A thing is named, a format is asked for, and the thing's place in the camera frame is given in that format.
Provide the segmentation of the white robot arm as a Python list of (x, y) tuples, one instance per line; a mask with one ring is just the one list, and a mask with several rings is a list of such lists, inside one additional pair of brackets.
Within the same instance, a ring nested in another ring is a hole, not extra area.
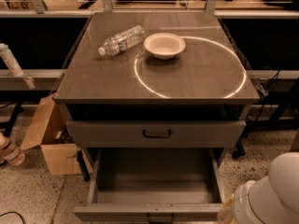
[(299, 153), (279, 155), (267, 176), (239, 186), (217, 224), (299, 224)]

